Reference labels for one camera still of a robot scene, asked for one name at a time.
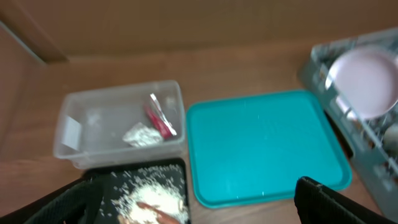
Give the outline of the small white cup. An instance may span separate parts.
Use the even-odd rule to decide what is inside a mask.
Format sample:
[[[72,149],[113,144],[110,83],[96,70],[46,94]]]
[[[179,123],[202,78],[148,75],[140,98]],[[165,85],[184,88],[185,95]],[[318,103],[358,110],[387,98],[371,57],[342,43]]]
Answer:
[[[383,135],[383,146],[385,150],[397,152],[397,123],[389,126]]]

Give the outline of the orange carrot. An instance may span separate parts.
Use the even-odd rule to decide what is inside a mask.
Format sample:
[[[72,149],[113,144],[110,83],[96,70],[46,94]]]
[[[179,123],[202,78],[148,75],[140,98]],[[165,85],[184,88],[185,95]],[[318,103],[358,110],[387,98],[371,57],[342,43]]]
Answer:
[[[177,219],[175,219],[174,217],[171,217],[170,215],[144,203],[144,202],[137,202],[136,203],[138,207],[142,208],[142,209],[148,209],[151,210],[153,212],[155,212],[157,214],[157,221],[160,224],[180,224],[179,221]]]

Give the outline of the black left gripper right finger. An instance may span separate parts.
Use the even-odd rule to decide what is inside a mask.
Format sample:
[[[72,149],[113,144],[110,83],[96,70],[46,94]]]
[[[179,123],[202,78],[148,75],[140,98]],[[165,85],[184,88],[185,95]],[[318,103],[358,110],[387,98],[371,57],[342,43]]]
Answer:
[[[396,224],[306,176],[297,181],[294,204],[302,224]]]

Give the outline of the red snack wrapper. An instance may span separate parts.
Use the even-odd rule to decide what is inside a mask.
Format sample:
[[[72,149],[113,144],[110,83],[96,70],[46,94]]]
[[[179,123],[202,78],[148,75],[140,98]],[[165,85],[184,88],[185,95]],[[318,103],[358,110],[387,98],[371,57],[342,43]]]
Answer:
[[[177,135],[176,130],[164,114],[154,93],[149,95],[149,103],[144,106],[144,111],[163,139],[168,139]]]

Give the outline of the white tissue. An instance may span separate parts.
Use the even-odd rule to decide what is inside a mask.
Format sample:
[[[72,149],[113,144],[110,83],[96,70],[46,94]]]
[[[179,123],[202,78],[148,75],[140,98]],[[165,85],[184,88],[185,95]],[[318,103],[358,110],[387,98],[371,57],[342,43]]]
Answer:
[[[132,147],[146,147],[164,141],[158,130],[149,128],[142,123],[135,124],[124,134],[122,140]]]

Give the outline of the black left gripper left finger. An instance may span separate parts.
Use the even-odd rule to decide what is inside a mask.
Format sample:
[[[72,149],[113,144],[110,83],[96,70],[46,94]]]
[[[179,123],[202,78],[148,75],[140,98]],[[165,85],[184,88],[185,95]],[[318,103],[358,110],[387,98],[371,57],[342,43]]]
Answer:
[[[103,186],[99,181],[78,179],[1,217],[1,223],[94,224],[102,201]]]

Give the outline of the large white plate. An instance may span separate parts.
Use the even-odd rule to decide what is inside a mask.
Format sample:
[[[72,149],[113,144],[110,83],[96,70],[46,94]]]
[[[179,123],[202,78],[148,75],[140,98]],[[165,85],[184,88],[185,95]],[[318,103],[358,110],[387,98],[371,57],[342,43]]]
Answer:
[[[397,103],[397,54],[375,46],[349,50],[329,68],[330,87],[340,94],[341,109],[353,109],[350,119],[380,117]]]

